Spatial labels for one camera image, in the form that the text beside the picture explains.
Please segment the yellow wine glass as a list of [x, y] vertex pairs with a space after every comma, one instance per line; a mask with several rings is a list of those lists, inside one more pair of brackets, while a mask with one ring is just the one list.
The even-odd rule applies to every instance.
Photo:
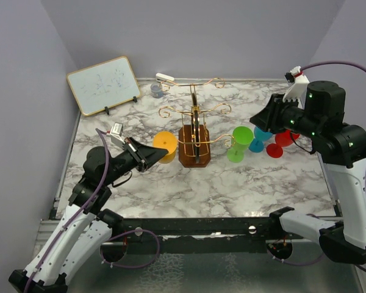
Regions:
[[153, 147], [163, 148], [168, 153], [160, 160], [161, 164], [169, 164], [173, 161], [178, 147], [178, 141], [173, 133], [168, 131], [158, 132], [153, 138]]

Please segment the blue wine glass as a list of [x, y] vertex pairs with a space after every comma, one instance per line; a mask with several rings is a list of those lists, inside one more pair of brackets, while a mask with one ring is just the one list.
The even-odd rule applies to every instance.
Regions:
[[272, 138], [271, 132], [261, 130], [259, 127], [254, 128], [254, 139], [249, 146], [249, 150], [253, 153], [260, 153], [264, 150], [264, 142]]

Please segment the green wine glass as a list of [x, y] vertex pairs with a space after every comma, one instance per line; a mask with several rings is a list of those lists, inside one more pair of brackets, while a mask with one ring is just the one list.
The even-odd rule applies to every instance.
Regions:
[[245, 151], [254, 139], [252, 130], [246, 126], [238, 126], [232, 133], [232, 146], [228, 149], [227, 158], [233, 163], [239, 163], [245, 156]]

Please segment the red wine glass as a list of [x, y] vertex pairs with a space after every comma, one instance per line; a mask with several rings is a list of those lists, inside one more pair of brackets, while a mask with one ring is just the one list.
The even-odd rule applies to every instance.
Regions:
[[293, 144], [293, 141], [298, 139], [300, 134], [286, 130], [285, 132], [275, 135], [275, 143], [271, 143], [266, 147], [267, 154], [272, 158], [280, 158], [284, 151], [283, 149]]

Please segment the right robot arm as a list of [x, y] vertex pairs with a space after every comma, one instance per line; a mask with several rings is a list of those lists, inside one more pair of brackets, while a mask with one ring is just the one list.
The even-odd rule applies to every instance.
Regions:
[[268, 232], [276, 239], [288, 233], [309, 239], [334, 262], [366, 264], [366, 131], [343, 122], [346, 92], [335, 82], [309, 82], [302, 91], [303, 108], [296, 98], [274, 93], [250, 122], [272, 134], [289, 130], [311, 140], [333, 181], [343, 220], [320, 220], [286, 207], [270, 214]]

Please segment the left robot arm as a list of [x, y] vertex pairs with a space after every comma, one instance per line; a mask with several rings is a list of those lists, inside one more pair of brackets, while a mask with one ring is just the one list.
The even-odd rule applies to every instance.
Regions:
[[103, 242], [121, 237], [122, 217], [103, 208], [112, 194], [109, 186], [133, 169], [146, 171], [168, 154], [132, 137], [122, 141], [122, 149], [112, 157], [104, 142], [87, 153], [84, 174], [55, 230], [32, 261], [9, 276], [17, 292], [66, 292], [94, 251]]

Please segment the white eraser block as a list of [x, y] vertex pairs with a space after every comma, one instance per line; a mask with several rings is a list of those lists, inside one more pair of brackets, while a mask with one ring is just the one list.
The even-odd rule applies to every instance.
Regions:
[[163, 73], [156, 73], [156, 79], [158, 81], [172, 81], [174, 82], [175, 78], [172, 76], [169, 76], [167, 74], [163, 74]]

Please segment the small whiteboard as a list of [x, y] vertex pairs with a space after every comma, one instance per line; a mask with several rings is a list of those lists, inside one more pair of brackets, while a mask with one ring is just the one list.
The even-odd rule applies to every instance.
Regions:
[[68, 73], [66, 80], [84, 116], [135, 101], [142, 95], [125, 56]]

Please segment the black front mounting rail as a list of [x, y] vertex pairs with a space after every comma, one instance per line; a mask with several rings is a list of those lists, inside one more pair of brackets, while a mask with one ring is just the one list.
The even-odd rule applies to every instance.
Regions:
[[281, 231], [270, 217], [124, 218], [105, 209], [97, 218], [117, 239], [102, 245], [107, 252], [150, 255], [266, 252], [266, 243], [280, 244], [299, 236]]

